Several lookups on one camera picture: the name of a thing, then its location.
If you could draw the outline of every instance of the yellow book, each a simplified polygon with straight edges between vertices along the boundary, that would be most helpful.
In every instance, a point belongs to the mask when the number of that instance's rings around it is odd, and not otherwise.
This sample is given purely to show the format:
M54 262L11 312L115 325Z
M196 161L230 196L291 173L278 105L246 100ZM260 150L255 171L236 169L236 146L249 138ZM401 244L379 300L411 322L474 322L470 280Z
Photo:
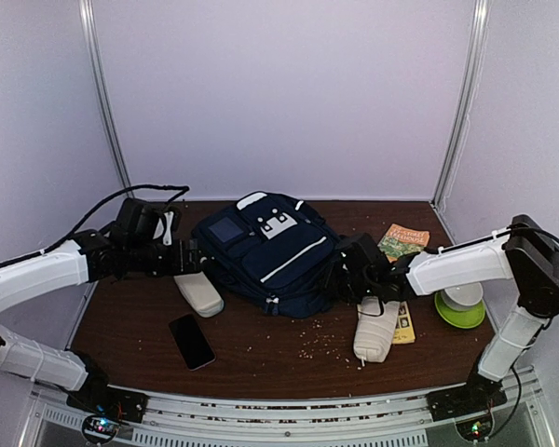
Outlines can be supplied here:
M379 249L394 262L404 254L422 251L429 243L429 238L428 231L416 231L393 224L379 242ZM410 309L407 303L401 303L392 343L404 345L413 343L415 339Z

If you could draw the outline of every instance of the plate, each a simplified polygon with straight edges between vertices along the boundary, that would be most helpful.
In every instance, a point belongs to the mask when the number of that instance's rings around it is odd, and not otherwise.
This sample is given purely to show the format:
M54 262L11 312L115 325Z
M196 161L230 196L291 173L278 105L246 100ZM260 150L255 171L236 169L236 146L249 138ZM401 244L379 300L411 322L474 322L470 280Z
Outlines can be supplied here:
M459 329L477 328L484 321L484 316L486 314L483 301L472 309L462 312L447 307L439 291L435 293L435 307L441 318Z

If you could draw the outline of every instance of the brown tabletop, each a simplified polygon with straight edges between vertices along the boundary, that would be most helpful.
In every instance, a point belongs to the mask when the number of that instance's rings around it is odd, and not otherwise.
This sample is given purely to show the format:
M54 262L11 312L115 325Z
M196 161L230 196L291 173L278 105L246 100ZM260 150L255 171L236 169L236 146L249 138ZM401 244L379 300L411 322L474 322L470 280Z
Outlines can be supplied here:
M181 235L225 202L187 202ZM379 240L391 224L430 231L430 245L449 245L433 210L419 202L313 202L339 234ZM352 352L357 315L336 305L298 320L271 317L225 293L224 311L198 321L216 361L190 372L168 323L192 312L171 278L134 276L100 282L73 349L90 354L112 384L193 396L309 399L376 395L463 382L493 336L485 321L464 331L445 323L432 298L409 302L416 341L394 345L384 363L361 368Z

